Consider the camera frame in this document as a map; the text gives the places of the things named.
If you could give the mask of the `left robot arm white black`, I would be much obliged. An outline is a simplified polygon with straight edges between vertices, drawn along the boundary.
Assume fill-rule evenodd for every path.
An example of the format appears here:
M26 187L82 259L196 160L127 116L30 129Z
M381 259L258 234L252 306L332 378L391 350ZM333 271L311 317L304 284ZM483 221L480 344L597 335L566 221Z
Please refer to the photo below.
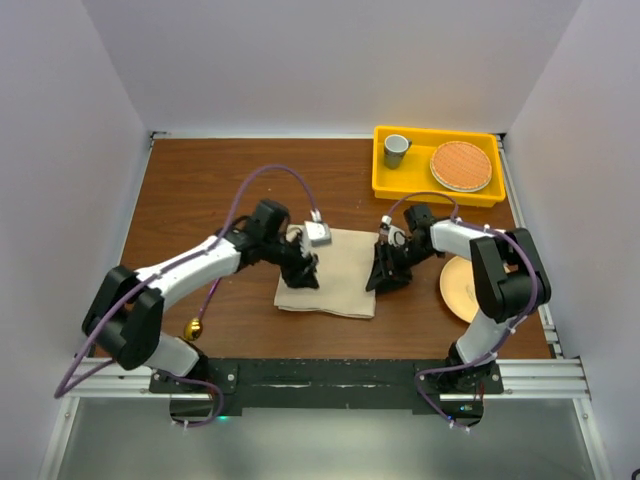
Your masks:
M125 370L146 366L171 375L185 392L200 390L211 378L208 359L192 339L163 332L164 314L205 284L261 261L278 266L290 288L318 288L318 257L311 249L330 243L331 234L318 211L311 215L289 236L289 210L265 199L252 214L169 260L138 270L112 268L83 321L83 333Z

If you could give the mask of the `beige cloth napkin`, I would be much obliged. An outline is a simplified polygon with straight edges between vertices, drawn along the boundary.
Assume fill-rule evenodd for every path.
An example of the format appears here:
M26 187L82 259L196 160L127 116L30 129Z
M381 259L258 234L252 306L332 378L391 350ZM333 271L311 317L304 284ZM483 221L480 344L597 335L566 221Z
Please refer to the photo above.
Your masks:
M274 305L285 311L323 312L336 316L371 319L376 294L366 289L378 235L345 229L331 230L331 243L309 246L318 257L317 289L293 289L278 280Z

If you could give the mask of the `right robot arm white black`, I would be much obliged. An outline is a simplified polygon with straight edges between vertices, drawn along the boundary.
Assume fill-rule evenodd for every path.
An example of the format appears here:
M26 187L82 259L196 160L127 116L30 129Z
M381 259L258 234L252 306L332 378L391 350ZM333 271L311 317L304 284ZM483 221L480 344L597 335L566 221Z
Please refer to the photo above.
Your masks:
M377 294L407 286L411 268L433 257L455 255L471 262L478 311L466 332L454 342L442 367L420 374L446 379L459 393L481 380L507 338L539 306L549 302L551 285L528 230L480 227L459 217L437 218L425 205L404 212L409 235L399 243L389 215L380 236L365 290Z

